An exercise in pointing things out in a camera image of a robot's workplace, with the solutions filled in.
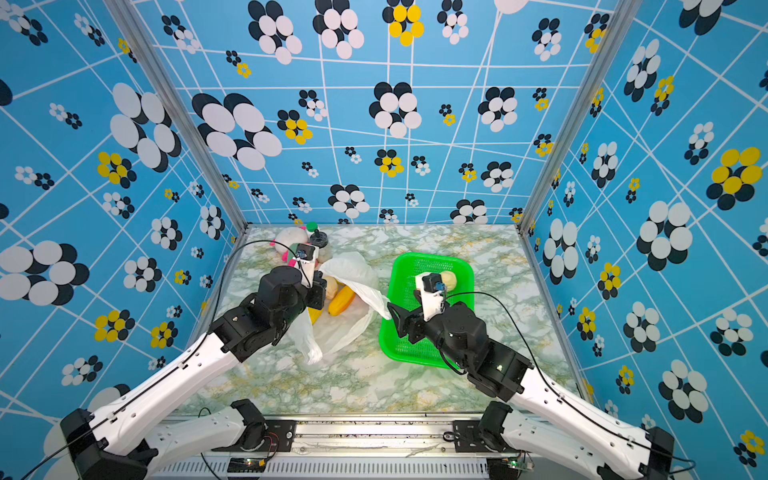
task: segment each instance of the potato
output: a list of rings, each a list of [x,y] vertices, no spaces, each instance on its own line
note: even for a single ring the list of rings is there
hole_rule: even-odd
[[[440,272],[442,282],[445,284],[445,290],[451,291],[456,288],[456,275],[453,272]]]
[[[332,276],[324,276],[324,279],[326,279],[327,285],[326,285],[326,300],[333,300],[333,297],[336,296],[336,292],[339,291],[339,283],[336,282],[336,279]]]

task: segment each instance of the flower pattern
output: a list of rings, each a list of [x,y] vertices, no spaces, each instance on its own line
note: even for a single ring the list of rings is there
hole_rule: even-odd
[[[630,387],[634,385],[634,372],[627,368],[626,365],[622,366],[621,370],[619,370],[616,385],[619,387],[619,393],[631,394]]]
[[[176,328],[173,322],[162,322],[159,326],[152,329],[152,341],[150,346],[153,349],[164,349],[174,345],[174,340],[179,334],[179,329]]]
[[[552,142],[552,135],[550,134],[539,134],[538,137],[536,137],[536,140],[533,141],[533,145],[536,147],[536,153],[539,157],[545,157],[550,152],[552,152],[552,147],[554,147],[554,142]]]
[[[594,314],[594,312],[587,307],[584,307],[581,309],[581,313],[578,316],[578,323],[576,324],[576,329],[581,332],[581,339],[586,340],[592,340],[594,338],[594,333],[598,329],[597,325],[597,316]]]

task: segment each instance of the black cable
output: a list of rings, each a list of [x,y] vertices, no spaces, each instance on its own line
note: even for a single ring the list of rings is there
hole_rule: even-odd
[[[585,419],[587,419],[589,422],[591,422],[592,424],[596,425],[596,426],[597,426],[597,427],[599,427],[600,429],[604,430],[605,432],[608,432],[608,433],[610,433],[611,435],[614,435],[614,436],[616,436],[616,437],[618,437],[618,438],[620,438],[620,439],[624,440],[625,442],[630,442],[630,443],[632,443],[633,445],[637,445],[638,447],[641,447],[641,448],[643,448],[643,449],[646,449],[646,450],[648,450],[649,452],[653,452],[653,453],[656,453],[656,454],[658,454],[658,455],[662,455],[662,456],[664,456],[664,457],[667,457],[667,458],[672,458],[673,460],[677,460],[677,461],[679,461],[679,462],[686,462],[686,463],[690,463],[690,464],[691,464],[691,466],[690,466],[690,467],[688,467],[688,468],[684,468],[684,469],[682,469],[682,470],[677,470],[677,471],[675,471],[675,472],[669,472],[669,475],[675,475],[676,473],[687,472],[688,470],[693,470],[694,468],[696,468],[696,461],[695,461],[695,460],[691,460],[691,459],[689,459],[689,458],[680,458],[680,457],[676,457],[676,456],[674,456],[674,455],[670,455],[670,454],[668,454],[668,453],[666,453],[666,452],[662,452],[662,451],[659,451],[659,450],[654,450],[654,449],[652,449],[652,448],[651,448],[651,447],[649,447],[649,446],[645,446],[645,445],[643,445],[643,444],[641,444],[641,443],[637,443],[637,442],[635,442],[634,440],[630,440],[630,439],[628,439],[627,437],[624,437],[624,436],[623,436],[622,434],[620,434],[620,433],[616,433],[616,432],[613,432],[613,431],[611,431],[610,429],[607,429],[607,428],[603,427],[602,425],[600,425],[599,423],[597,423],[597,422],[595,422],[593,419],[591,419],[589,416],[587,416],[587,414],[583,413],[581,410],[579,410],[579,409],[578,409],[578,408],[576,408],[574,405],[572,405],[572,404],[571,404],[571,403],[570,403],[570,402],[569,402],[567,399],[565,399],[563,396],[561,396],[561,395],[560,395],[560,393],[556,392],[556,391],[555,391],[555,390],[552,388],[552,386],[549,384],[549,382],[547,382],[547,378],[544,376],[544,373],[541,371],[541,368],[539,368],[539,366],[538,366],[538,362],[536,362],[536,357],[535,357],[535,356],[534,356],[534,354],[533,354],[533,350],[532,350],[532,349],[531,349],[531,347],[528,345],[528,342],[526,342],[526,341],[525,341],[525,337],[523,336],[523,333],[522,333],[522,332],[520,331],[520,329],[518,328],[518,324],[517,324],[517,322],[515,322],[515,319],[512,317],[512,314],[509,312],[509,310],[507,310],[507,307],[504,305],[504,303],[503,303],[501,300],[499,300],[499,299],[498,299],[498,298],[496,298],[495,296],[491,295],[490,293],[486,293],[486,292],[460,292],[460,293],[453,293],[453,294],[451,294],[451,295],[448,295],[448,296],[446,296],[445,298],[446,298],[446,299],[448,299],[448,298],[450,298],[450,297],[452,297],[452,296],[457,296],[457,295],[468,295],[468,294],[473,294],[473,293],[477,293],[478,295],[486,295],[486,296],[490,296],[492,299],[496,300],[496,302],[498,302],[498,304],[499,304],[499,305],[501,305],[501,306],[502,306],[502,308],[504,309],[504,311],[507,313],[507,316],[508,316],[508,317],[509,317],[509,319],[512,321],[512,325],[514,325],[514,326],[515,326],[515,330],[517,330],[517,331],[518,331],[518,335],[520,336],[520,339],[522,339],[523,343],[525,344],[525,348],[526,348],[526,349],[528,349],[528,353],[530,353],[530,354],[531,354],[531,361],[533,361],[534,365],[536,365],[536,369],[538,370],[538,374],[539,374],[539,376],[541,377],[541,379],[544,381],[544,384],[545,384],[547,387],[549,387],[549,389],[552,391],[552,393],[554,393],[554,394],[555,394],[555,396],[557,396],[557,397],[558,397],[558,398],[559,398],[559,399],[560,399],[562,402],[564,402],[564,403],[565,403],[565,405],[567,405],[567,406],[571,407],[573,410],[575,410],[575,411],[576,411],[576,413],[578,413],[579,415],[583,416]]]
[[[200,415],[203,415],[203,410],[208,410],[208,415],[210,415],[210,409],[208,407],[203,407],[202,409],[200,409],[200,412],[197,413],[197,417],[198,418],[200,418]],[[214,472],[214,470],[210,467],[210,465],[208,465],[208,461],[205,459],[205,457],[203,456],[202,452],[200,452],[200,458],[203,459],[203,462],[205,463],[205,466],[208,467],[208,470],[210,470],[210,472],[214,475],[214,477],[216,477],[217,480],[221,480],[219,475],[216,475],[216,472]]]
[[[459,375],[466,375],[467,370],[465,369],[463,372],[459,372],[456,367],[454,367],[448,359],[446,359],[445,354],[442,352],[442,344],[445,343],[445,338],[442,336],[443,332],[440,332],[439,337],[439,345],[436,345],[437,351],[440,352],[440,358],[442,358],[442,361],[445,362],[445,364],[454,372],[458,373]]]
[[[278,245],[280,245],[282,247],[287,248],[288,251],[291,252],[294,257],[296,257],[296,252],[291,250],[290,247],[288,247],[287,245],[285,245],[283,243],[277,242],[275,240],[251,240],[251,241],[248,241],[246,243],[243,243],[238,248],[232,250],[232,252],[230,253],[230,258],[227,260],[227,262],[224,264],[224,268],[221,270],[221,281],[219,282],[219,291],[218,291],[218,293],[216,295],[216,303],[214,305],[214,310],[213,310],[214,315],[216,315],[216,311],[219,309],[219,302],[221,301],[221,291],[222,291],[222,287],[224,285],[223,279],[225,277],[225,273],[227,272],[227,268],[229,268],[229,266],[230,266],[230,262],[234,259],[235,253],[237,253],[238,251],[242,250],[244,247],[247,247],[248,245],[251,245],[252,243],[262,243],[262,242],[276,243],[276,244],[278,244]],[[311,284],[312,282],[310,282],[310,278],[306,275],[304,270],[299,268],[299,271],[301,271],[301,273],[304,275],[304,278],[306,279],[307,283]],[[197,346],[194,348],[192,353],[190,353],[190,355],[186,359],[184,359],[179,365],[184,365],[184,368],[186,368],[186,365],[187,365],[187,362],[189,361],[189,359],[192,358],[192,356],[194,356],[195,353],[197,353],[197,351],[200,349],[200,347],[203,345],[203,343],[205,343],[205,339],[211,334],[211,332],[212,331],[210,329],[208,329],[208,331],[205,332],[205,335],[203,335],[203,339],[200,341],[200,343],[197,344]],[[168,372],[166,372],[165,375],[160,377],[159,380],[157,380],[155,383],[153,383],[152,385],[148,386],[146,389],[144,389],[141,392],[139,392],[134,398],[128,400],[125,403],[125,405],[120,407],[116,412],[112,412],[112,416],[117,415],[118,413],[120,413],[123,410],[125,410],[131,403],[135,402],[139,397],[141,397],[146,392],[149,392],[154,386],[156,386],[158,383],[160,383],[163,380],[165,380],[171,373],[175,372],[178,369],[179,369],[179,366],[175,366],[174,368],[170,369]],[[104,419],[101,422],[99,422],[96,426],[90,427],[88,430],[86,430],[85,432],[81,433],[76,439],[72,440],[71,442],[67,443],[67,445],[64,445],[63,447],[61,447],[56,452],[53,452],[49,456],[47,456],[44,459],[42,459],[42,461],[40,463],[35,465],[35,467],[32,470],[27,472],[22,477],[22,480],[26,480],[30,475],[32,475],[32,473],[35,470],[37,470],[38,468],[42,467],[46,462],[51,460],[51,458],[54,458],[54,456],[56,456],[59,452],[61,452],[62,450],[68,448],[70,445],[72,445],[73,443],[75,443],[79,439],[82,439],[88,433],[93,432],[95,429],[97,429],[98,427],[102,426],[109,419],[110,419],[110,417],[107,417],[106,419]]]

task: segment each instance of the black and white flower pattern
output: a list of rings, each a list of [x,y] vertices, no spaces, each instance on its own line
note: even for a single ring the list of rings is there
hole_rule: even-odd
[[[83,35],[94,41],[97,47],[101,47],[106,41],[101,34],[101,30],[91,24],[91,21],[85,15],[74,14],[74,26],[80,28]]]
[[[221,209],[211,205],[210,207],[200,207],[200,231],[208,237],[219,240],[221,232],[224,231],[226,224],[221,216]]]
[[[480,174],[484,187],[491,189],[491,192],[497,194],[502,188],[512,186],[512,164],[509,162],[491,162],[486,170]]]
[[[104,368],[104,363],[99,362],[98,356],[92,355],[86,360],[83,357],[68,363],[61,369],[61,384],[63,386],[78,386],[83,382],[93,382],[96,374]]]
[[[659,41],[654,38],[647,47],[637,47],[633,57],[632,66],[627,72],[627,83],[624,86],[624,94],[631,95],[632,101],[640,101],[643,93],[656,84],[656,77],[661,66]]]
[[[664,372],[659,383],[659,393],[669,400],[667,407],[672,416],[678,420],[688,419],[701,423],[703,414],[710,403],[704,395],[707,380],[704,375],[689,370],[685,363],[673,360],[670,370]]]
[[[555,218],[549,227],[549,238],[544,242],[542,259],[544,265],[549,267],[549,279],[554,285],[558,285],[565,278],[572,278],[576,274],[578,266],[578,252],[576,251],[576,236],[578,228],[576,223],[567,222]]]
[[[731,353],[746,355],[744,343],[755,338],[755,334],[750,330],[752,318],[745,313],[737,315],[731,308],[725,309],[721,315],[715,320],[716,329],[710,333],[712,343],[717,345],[717,350],[722,356],[730,356]]]
[[[680,27],[688,28],[695,23],[696,35],[704,35],[715,26],[720,19],[723,7],[732,5],[736,0],[682,0],[683,11],[680,12]]]
[[[570,207],[574,204],[575,199],[574,196],[576,195],[576,182],[567,182],[565,184],[565,195],[563,196],[563,203],[566,207]]]
[[[349,0],[316,0],[317,15],[312,26],[326,48],[335,48],[339,58],[352,57],[353,48],[361,48],[365,35],[357,28],[357,14]]]
[[[181,242],[181,230],[179,223],[168,217],[156,218],[152,220],[152,234],[150,240],[155,245],[160,245],[166,250],[176,250]]]
[[[51,103],[49,107],[51,109],[48,110],[48,113],[51,114],[52,117],[56,117],[56,120],[58,121],[65,122],[72,127],[73,130],[77,130],[83,126],[83,122],[80,120],[80,115],[64,111],[64,105]]]
[[[469,200],[461,199],[456,202],[456,210],[451,212],[451,219],[453,223],[458,225],[462,223],[484,225],[488,222],[488,217],[485,216],[486,213],[488,213],[488,208],[483,200],[470,202]]]
[[[654,308],[645,308],[641,302],[632,304],[632,311],[627,314],[624,324],[624,335],[630,339],[632,350],[637,353],[643,349],[653,352],[656,342],[661,338],[661,332],[656,324],[659,323],[659,312]]]
[[[0,0],[0,20],[7,22],[16,33],[29,37],[29,41],[35,46],[48,43],[48,36],[43,33],[40,22],[25,15],[24,10],[15,3]]]
[[[612,141],[609,144],[601,144],[598,155],[592,162],[592,180],[598,187],[605,187],[609,180],[616,177],[616,169],[619,166],[619,157],[616,155],[618,144]]]
[[[533,32],[531,40],[536,42],[534,53],[538,55],[541,61],[547,61],[552,55],[560,53],[560,41],[563,35],[558,31],[560,19],[542,18],[538,23],[538,29]]]
[[[157,260],[152,257],[138,257],[136,260],[125,262],[123,279],[125,288],[135,288],[137,292],[151,292],[163,278],[163,272],[157,268]]]
[[[312,207],[310,206],[310,202],[304,200],[304,197],[294,197],[293,198],[293,205],[299,209],[299,211],[304,212],[305,214],[308,214],[312,211]]]
[[[349,184],[346,187],[338,184],[331,186],[331,196],[328,197],[328,204],[335,211],[340,214],[346,214],[346,216],[353,220],[371,209],[371,206],[366,202],[366,195],[357,185],[353,184]]]
[[[491,131],[498,133],[505,125],[512,125],[518,120],[515,109],[518,99],[515,98],[515,89],[506,87],[500,90],[498,87],[490,87],[485,91],[485,101],[478,105],[480,121],[484,125],[490,125]]]
[[[317,92],[314,90],[299,91],[299,106],[306,108],[306,114],[315,121],[323,121],[328,116],[325,102],[317,98]]]
[[[413,160],[411,160],[411,165],[415,167],[415,172],[422,177],[432,171],[429,168],[427,159],[423,155],[414,156]]]
[[[168,318],[179,318],[183,312],[184,309],[181,308],[181,305],[171,305],[165,309],[165,316]]]
[[[442,0],[441,11],[437,14],[437,22],[443,25],[442,36],[447,38],[451,45],[456,45],[460,39],[469,35],[469,18],[462,12],[463,6],[462,0]]]
[[[288,65],[292,55],[301,53],[301,41],[293,34],[293,23],[283,14],[283,7],[274,0],[265,5],[253,0],[248,4],[248,13],[253,21],[248,32],[259,42],[261,51],[275,55],[277,61]]]
[[[608,400],[605,403],[603,412],[606,412],[608,415],[614,417],[615,419],[619,418],[619,406],[616,405],[613,400]]]
[[[65,305],[74,287],[88,280],[90,271],[76,263],[77,250],[68,243],[43,240],[31,250],[20,245],[0,253],[0,298],[29,300],[37,306]]]
[[[170,129],[172,122],[160,98],[154,93],[139,95],[133,88],[118,83],[112,89],[114,104],[120,114],[109,123],[112,137],[123,147],[138,154],[141,163],[162,173],[168,168],[168,157],[178,157],[181,140]],[[152,137],[144,131],[154,124]]]
[[[15,179],[27,185],[35,185],[43,190],[49,190],[55,185],[50,174],[37,174],[32,167],[16,167]]]
[[[262,204],[269,203],[270,198],[259,188],[251,188],[250,194],[255,196],[256,199],[261,202]]]
[[[187,189],[197,198],[203,198],[205,196],[205,189],[203,189],[203,185],[199,184],[195,180],[190,182],[190,185]]]
[[[602,335],[596,335],[594,337],[594,345],[592,346],[592,353],[594,356],[603,356],[603,348],[605,348],[605,338]]]
[[[589,263],[598,261],[600,256],[600,237],[595,235],[589,236],[589,242],[587,242],[587,251],[584,252],[584,256],[587,257]]]
[[[163,15],[163,31],[173,37],[176,46],[180,50],[185,50],[194,55],[202,48],[200,41],[197,40],[192,31],[181,24],[181,20],[176,15]]]
[[[116,217],[123,217],[127,219],[136,210],[136,207],[131,203],[130,197],[122,197],[118,192],[104,192],[104,203],[101,204],[101,208],[105,212],[108,212]]]
[[[283,151],[261,111],[241,94],[227,95],[223,105],[211,95],[196,94],[192,108],[205,121],[197,125],[197,131],[215,154],[233,157],[249,170],[261,170],[266,164],[264,157],[276,157]],[[227,135],[235,126],[243,129],[246,140]]]
[[[648,220],[640,227],[637,249],[648,255],[648,266],[661,271],[667,261],[682,263],[688,258],[688,248],[694,236],[686,226],[690,209],[684,203],[672,207],[659,200],[650,206]]]
[[[379,218],[384,220],[384,223],[400,223],[400,219],[391,208],[382,208]]]
[[[684,155],[691,165],[696,165],[699,160],[709,156],[710,151],[707,147],[715,139],[715,133],[712,131],[714,126],[713,122],[708,121],[706,124],[698,124],[694,127],[694,134],[688,138],[688,150]]]
[[[376,101],[368,107],[368,113],[377,127],[388,128],[394,138],[403,138],[408,129],[413,130],[422,124],[411,85],[401,81],[392,88],[389,83],[381,81],[373,88],[373,95]]]
[[[652,429],[655,426],[656,426],[656,421],[653,420],[650,417],[650,415],[648,415],[647,413],[645,415],[643,415],[643,419],[641,420],[641,425],[640,425],[640,427],[643,430],[650,430],[650,429]]]
[[[757,236],[757,242],[752,244],[752,248],[761,257],[768,257],[768,218],[760,225],[760,235]]]

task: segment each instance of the white plastic bag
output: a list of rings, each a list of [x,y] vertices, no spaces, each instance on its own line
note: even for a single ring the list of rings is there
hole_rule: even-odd
[[[323,276],[332,276],[347,285],[356,296],[337,316],[329,315],[326,307],[313,325],[305,309],[293,321],[287,335],[310,365],[349,345],[365,331],[377,313],[386,319],[392,318],[386,309],[389,300],[379,292],[379,276],[359,253],[339,253],[319,270]]]

